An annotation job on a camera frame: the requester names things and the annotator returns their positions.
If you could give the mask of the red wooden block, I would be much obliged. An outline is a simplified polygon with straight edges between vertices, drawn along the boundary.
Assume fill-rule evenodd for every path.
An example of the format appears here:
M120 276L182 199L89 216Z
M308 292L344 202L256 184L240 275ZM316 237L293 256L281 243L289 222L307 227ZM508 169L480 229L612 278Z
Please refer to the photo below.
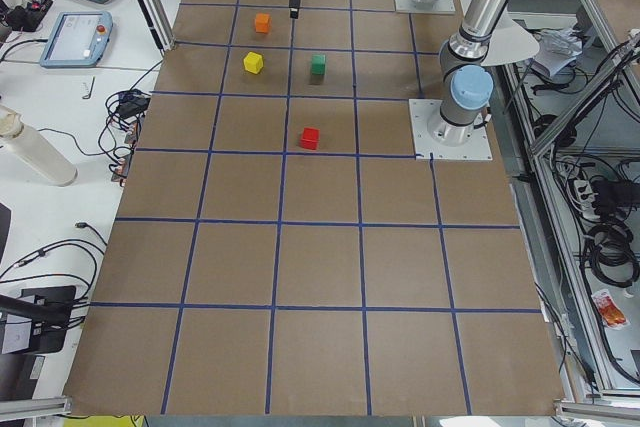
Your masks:
M306 150L317 150L320 141L320 130L313 127L304 127L300 135L299 146Z

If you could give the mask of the orange wooden block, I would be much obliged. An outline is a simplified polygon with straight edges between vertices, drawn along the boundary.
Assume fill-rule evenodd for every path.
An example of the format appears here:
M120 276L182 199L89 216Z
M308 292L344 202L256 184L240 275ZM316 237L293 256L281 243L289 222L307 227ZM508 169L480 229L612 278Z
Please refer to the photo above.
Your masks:
M256 33L268 34L271 31L271 16L268 13L257 13L254 17L254 29Z

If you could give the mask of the green wooden block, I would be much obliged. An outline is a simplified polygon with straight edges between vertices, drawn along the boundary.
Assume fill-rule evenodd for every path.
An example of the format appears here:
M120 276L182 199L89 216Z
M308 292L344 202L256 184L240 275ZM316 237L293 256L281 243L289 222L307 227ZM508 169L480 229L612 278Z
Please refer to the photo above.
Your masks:
M327 59L325 54L313 54L311 56L310 73L313 76L324 76L326 66Z

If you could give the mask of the yellow wooden block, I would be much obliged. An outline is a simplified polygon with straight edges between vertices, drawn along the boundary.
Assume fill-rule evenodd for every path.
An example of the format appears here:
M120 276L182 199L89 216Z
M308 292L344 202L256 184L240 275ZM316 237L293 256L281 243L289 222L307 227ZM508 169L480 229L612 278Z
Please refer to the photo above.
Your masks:
M250 51L243 58L243 65L247 72L257 75L264 68L264 58L261 54Z

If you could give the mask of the lower teach pendant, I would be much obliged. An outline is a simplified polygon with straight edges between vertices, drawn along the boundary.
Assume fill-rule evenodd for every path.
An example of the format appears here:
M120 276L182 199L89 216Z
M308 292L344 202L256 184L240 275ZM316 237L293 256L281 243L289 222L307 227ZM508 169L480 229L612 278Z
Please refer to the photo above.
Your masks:
M107 11L61 13L45 44L44 68L91 68L102 58L113 28Z

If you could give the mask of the black allen key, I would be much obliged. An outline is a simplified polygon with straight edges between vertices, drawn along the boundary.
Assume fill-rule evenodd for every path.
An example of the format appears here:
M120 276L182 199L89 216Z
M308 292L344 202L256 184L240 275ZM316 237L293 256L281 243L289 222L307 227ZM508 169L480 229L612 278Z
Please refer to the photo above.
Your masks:
M84 83L85 93L82 95L83 100L89 100L92 97L95 80L96 78L92 77L89 83Z

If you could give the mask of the crumpled paper documents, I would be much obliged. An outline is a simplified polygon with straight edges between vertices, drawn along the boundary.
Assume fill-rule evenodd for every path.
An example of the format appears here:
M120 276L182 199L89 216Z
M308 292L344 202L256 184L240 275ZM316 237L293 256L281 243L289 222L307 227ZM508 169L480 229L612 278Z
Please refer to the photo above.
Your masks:
M533 70L552 78L582 55L582 40L572 27L542 29L534 37L539 52L532 61Z

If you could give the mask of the white power strip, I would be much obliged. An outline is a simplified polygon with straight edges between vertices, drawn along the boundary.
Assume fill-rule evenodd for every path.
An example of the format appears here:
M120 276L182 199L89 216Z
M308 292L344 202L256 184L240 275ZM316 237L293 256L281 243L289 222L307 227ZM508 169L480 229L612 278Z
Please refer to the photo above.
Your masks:
M591 183L585 179L573 178L568 185L573 205L581 216L590 222L598 222L600 216L595 211L596 198Z

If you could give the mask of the red snack packet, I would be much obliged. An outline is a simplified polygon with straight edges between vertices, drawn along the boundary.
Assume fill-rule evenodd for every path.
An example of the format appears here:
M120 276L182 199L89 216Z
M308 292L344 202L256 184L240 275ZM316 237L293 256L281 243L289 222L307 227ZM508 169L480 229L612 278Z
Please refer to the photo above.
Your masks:
M628 325L626 316L616 305L608 289L592 293L591 299L605 326L620 329Z

